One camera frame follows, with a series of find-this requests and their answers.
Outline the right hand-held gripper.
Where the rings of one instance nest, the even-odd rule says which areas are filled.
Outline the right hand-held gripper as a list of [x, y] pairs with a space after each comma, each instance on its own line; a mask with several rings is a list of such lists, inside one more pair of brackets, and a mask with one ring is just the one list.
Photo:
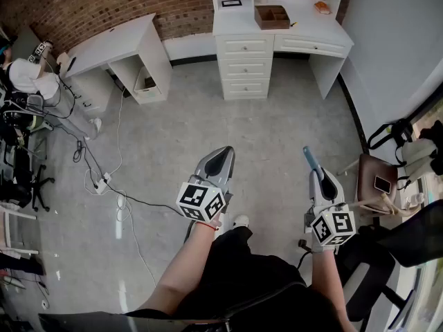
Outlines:
[[320, 163], [308, 146], [303, 154], [311, 167], [309, 174], [309, 197], [311, 207], [304, 215], [304, 233], [313, 234], [320, 246], [340, 246], [356, 234], [354, 213], [345, 202], [341, 184], [327, 170], [322, 176]]

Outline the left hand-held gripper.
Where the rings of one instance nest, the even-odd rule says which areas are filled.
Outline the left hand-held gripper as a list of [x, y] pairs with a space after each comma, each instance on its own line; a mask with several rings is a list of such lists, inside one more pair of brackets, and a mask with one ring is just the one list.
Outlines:
[[211, 222], [225, 212], [232, 197], [228, 185], [234, 164], [235, 150], [231, 146], [204, 156], [179, 190], [176, 205], [181, 215], [197, 222]]

